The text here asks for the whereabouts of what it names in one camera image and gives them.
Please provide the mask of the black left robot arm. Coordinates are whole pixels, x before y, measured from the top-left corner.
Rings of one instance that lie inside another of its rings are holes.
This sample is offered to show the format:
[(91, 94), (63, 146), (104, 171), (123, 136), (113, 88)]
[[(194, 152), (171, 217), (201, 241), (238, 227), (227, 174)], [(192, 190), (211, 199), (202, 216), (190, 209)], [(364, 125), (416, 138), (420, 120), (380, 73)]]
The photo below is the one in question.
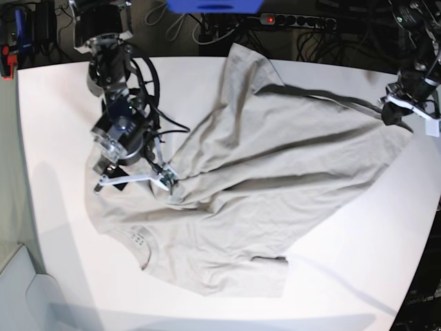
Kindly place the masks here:
[(434, 94), (440, 87), (440, 2), (391, 1), (393, 18), (413, 45), (409, 64), (402, 66), (397, 81), (386, 87), (381, 98), (385, 125), (397, 125), (416, 114), (438, 124), (440, 106)]

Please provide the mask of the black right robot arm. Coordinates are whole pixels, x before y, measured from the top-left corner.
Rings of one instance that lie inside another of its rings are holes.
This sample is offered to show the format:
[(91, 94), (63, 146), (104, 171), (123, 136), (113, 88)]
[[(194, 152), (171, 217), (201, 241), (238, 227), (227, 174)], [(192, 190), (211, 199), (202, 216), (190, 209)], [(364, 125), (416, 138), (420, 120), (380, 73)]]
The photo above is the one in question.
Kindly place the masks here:
[(152, 164), (153, 173), (127, 174), (123, 167), (141, 159), (153, 162), (159, 151), (160, 84), (156, 68), (149, 59), (154, 92), (150, 94), (141, 69), (134, 60), (131, 1), (70, 1), (74, 19), (74, 48), (90, 53), (87, 85), (101, 100), (101, 117), (91, 129), (100, 157), (93, 170), (99, 176), (94, 188), (99, 193), (113, 185), (123, 190), (129, 182), (161, 183), (162, 167)]

